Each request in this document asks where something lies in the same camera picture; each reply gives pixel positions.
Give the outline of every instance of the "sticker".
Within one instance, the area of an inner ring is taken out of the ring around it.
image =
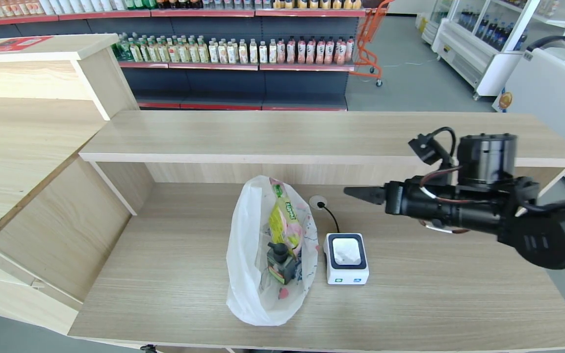
[[[12,38],[0,43],[0,53],[10,52],[10,51],[21,51],[25,48],[29,48],[40,42],[44,42],[50,38],[53,38],[53,36]]]

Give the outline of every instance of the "snack package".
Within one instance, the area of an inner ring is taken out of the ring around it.
[[[269,178],[269,183],[272,185],[274,195],[276,195],[274,209],[269,215],[272,243],[287,245],[289,254],[297,258],[300,254],[300,239],[304,235],[304,230],[298,221],[298,217],[296,217],[296,210],[294,210],[289,196],[287,196],[284,184],[272,178]]]

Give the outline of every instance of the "white plastic bag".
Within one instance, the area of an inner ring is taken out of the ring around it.
[[[226,304],[237,318],[254,326],[280,326],[291,319],[302,306],[318,266],[318,230],[309,205],[292,187],[284,187],[305,230],[301,263],[289,284],[280,283],[267,270],[269,215],[276,201],[268,177],[260,175],[245,183],[232,215]]]

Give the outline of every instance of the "gray floor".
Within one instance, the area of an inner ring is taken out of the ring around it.
[[[423,43],[413,18],[387,17],[370,48],[384,67],[381,88],[373,80],[351,76],[350,110],[491,112],[491,99],[472,100],[472,88]],[[565,199],[565,181],[542,203]],[[565,298],[565,270],[549,271]],[[0,318],[0,353],[132,353],[135,350],[71,339],[43,328]]]

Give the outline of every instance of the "shopping cart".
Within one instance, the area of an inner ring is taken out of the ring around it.
[[[372,39],[374,39],[374,34],[381,26],[381,21],[387,13],[389,3],[392,1],[394,0],[383,0],[383,2],[375,7],[364,2],[363,6],[366,7],[365,17],[357,31],[357,59],[355,60],[355,66],[357,69],[351,74],[376,78],[376,87],[381,87],[383,85],[383,80],[381,79],[383,76],[383,70],[379,65],[379,57],[366,48],[365,45],[371,43]],[[370,72],[362,72],[361,69],[367,66],[370,67]]]

